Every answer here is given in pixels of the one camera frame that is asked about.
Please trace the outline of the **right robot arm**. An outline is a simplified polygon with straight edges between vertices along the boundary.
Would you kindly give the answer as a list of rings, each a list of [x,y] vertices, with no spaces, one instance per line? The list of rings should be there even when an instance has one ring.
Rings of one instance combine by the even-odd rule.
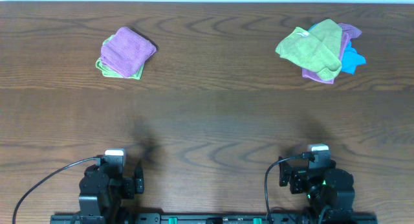
[[[330,158],[306,156],[307,166],[291,166],[279,158],[279,185],[290,186],[291,194],[305,194],[309,207],[297,223],[356,223],[353,217],[353,176],[336,167]]]

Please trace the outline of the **light green microfiber cloth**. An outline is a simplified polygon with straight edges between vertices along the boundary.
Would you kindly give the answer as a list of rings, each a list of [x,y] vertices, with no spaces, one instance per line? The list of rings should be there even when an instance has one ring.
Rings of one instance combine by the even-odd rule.
[[[342,28],[331,19],[310,30],[296,27],[276,47],[276,53],[299,67],[315,73],[321,80],[336,78],[342,69],[339,59]]]

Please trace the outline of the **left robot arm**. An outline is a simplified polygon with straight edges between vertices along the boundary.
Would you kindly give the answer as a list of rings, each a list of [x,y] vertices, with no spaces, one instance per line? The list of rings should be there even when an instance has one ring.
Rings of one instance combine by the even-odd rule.
[[[132,223],[133,218],[121,203],[144,192],[144,171],[141,162],[136,164],[133,176],[125,177],[123,171],[120,156],[102,157],[88,167],[79,184],[80,211],[71,223]]]

